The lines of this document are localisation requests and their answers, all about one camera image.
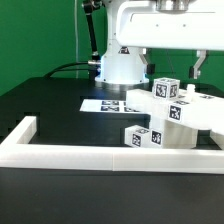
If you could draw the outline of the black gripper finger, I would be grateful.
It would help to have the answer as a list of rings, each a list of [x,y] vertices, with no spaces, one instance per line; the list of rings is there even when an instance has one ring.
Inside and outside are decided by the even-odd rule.
[[[199,76],[201,74],[200,68],[208,57],[208,51],[207,50],[197,50],[196,57],[197,57],[197,61],[195,62],[195,64],[193,66],[191,66],[189,68],[189,77],[191,79],[199,78]]]
[[[154,74],[155,73],[155,65],[151,62],[149,58],[150,49],[141,48],[140,49],[140,58],[143,63],[144,73],[145,74]]]

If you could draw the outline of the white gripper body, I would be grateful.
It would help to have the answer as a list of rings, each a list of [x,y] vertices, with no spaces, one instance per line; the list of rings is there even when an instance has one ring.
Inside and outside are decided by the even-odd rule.
[[[118,10],[120,45],[224,50],[224,0],[192,0],[182,13],[159,12],[153,1],[129,1]]]

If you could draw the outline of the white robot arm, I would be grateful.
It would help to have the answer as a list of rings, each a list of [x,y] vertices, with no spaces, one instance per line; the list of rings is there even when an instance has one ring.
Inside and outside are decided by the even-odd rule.
[[[146,83],[146,48],[195,50],[192,76],[209,50],[224,51],[224,0],[103,0],[107,50],[98,82]]]

